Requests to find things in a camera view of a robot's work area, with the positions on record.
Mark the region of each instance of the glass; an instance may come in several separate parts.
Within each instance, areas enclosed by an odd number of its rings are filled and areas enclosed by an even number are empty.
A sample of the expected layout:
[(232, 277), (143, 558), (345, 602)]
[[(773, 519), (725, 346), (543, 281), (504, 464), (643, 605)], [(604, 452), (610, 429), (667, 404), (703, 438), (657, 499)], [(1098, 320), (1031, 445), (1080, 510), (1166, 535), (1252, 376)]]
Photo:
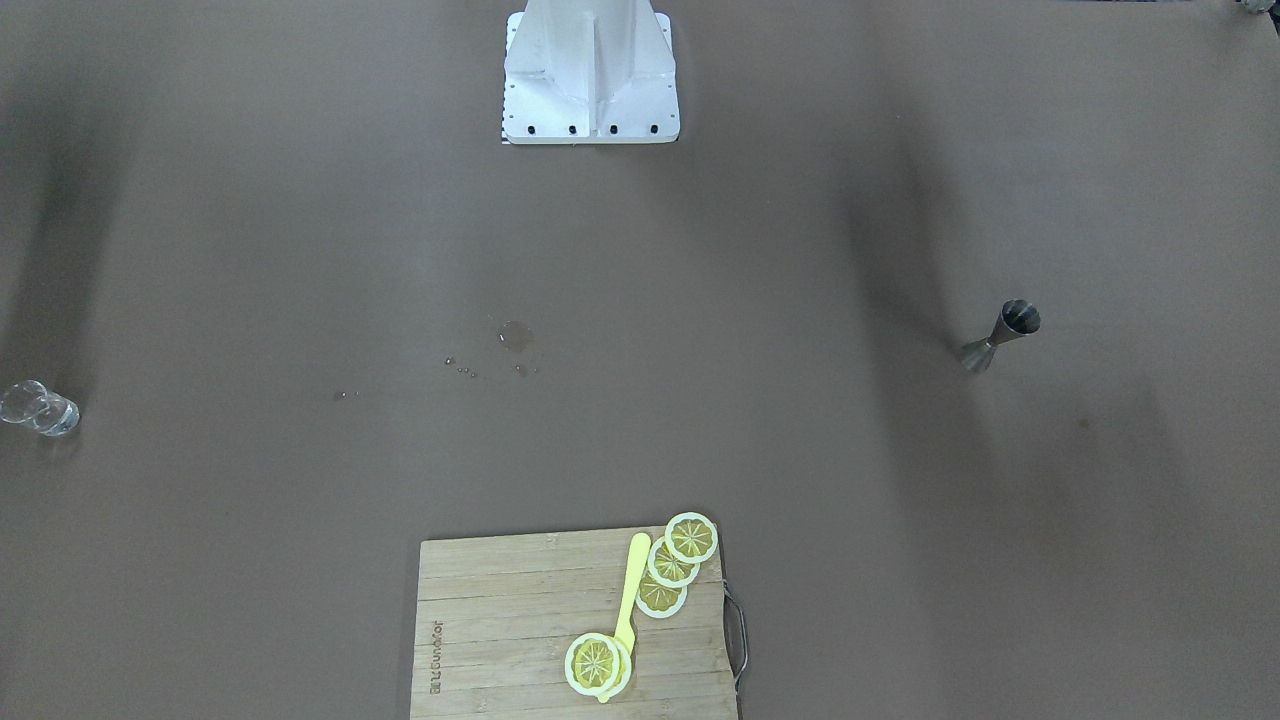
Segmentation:
[(79, 407), (36, 380), (24, 380), (0, 396), (0, 420), (59, 437), (79, 423)]

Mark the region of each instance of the stain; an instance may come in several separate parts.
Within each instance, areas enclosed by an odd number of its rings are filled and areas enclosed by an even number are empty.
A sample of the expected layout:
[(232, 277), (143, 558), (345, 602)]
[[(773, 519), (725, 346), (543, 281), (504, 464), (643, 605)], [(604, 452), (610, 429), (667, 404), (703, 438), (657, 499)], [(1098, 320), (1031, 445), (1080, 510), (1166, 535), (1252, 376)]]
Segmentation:
[(534, 342), (534, 331), (520, 320), (508, 320), (498, 328), (498, 345), (512, 352), (522, 352)]

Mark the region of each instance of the yellow lemon slice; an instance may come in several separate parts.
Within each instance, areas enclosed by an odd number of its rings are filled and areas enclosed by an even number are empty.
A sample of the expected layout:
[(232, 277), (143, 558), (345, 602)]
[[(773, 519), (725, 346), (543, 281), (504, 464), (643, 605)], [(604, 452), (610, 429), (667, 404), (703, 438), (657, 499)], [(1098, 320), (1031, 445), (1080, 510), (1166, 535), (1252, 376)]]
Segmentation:
[(636, 607), (640, 612), (655, 619), (671, 618), (685, 606), (689, 597), (689, 588), (668, 588), (658, 584), (658, 580), (649, 573), (640, 578), (640, 592), (636, 593)]
[(608, 635), (579, 635), (564, 653), (564, 679), (575, 692), (598, 697), (618, 680), (622, 662), (617, 644)]
[(649, 575), (663, 587), (680, 589), (698, 577), (696, 562), (685, 562), (671, 553), (666, 541), (653, 543), (649, 550)]
[(613, 638), (608, 638), (608, 641), (613, 643), (613, 648), (618, 652), (618, 662), (621, 664), (622, 670), (613, 685), (596, 697), (600, 702), (608, 702), (611, 697), (622, 692), (622, 688), (627, 687), (627, 683), (631, 682), (631, 657), (627, 656), (626, 648), (623, 648), (618, 641)]
[(719, 537), (707, 515), (681, 512), (667, 523), (667, 546), (676, 560), (701, 562), (716, 552)]

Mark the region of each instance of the brown table surface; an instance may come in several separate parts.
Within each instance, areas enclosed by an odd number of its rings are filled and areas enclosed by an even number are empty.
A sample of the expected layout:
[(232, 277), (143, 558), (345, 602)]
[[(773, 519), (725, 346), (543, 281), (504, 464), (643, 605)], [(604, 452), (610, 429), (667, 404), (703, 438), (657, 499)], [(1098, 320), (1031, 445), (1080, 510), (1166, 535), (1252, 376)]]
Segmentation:
[(0, 428), (0, 714), (399, 720), (422, 539), (686, 509), (749, 720), (1275, 712), (1266, 18), (662, 0), (680, 142), (521, 149), (518, 9), (0, 5), (0, 382), (84, 413)]

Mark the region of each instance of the bamboo cutting board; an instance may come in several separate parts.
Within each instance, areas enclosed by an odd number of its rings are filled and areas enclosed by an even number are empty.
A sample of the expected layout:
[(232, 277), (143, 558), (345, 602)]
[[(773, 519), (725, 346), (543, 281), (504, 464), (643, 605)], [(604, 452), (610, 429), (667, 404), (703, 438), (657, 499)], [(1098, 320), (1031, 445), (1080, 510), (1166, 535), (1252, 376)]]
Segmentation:
[(673, 616), (632, 614), (625, 691), (600, 705), (564, 682), (570, 643), (613, 633), (637, 532), (663, 528), (424, 542), (410, 717), (737, 720), (719, 552)]

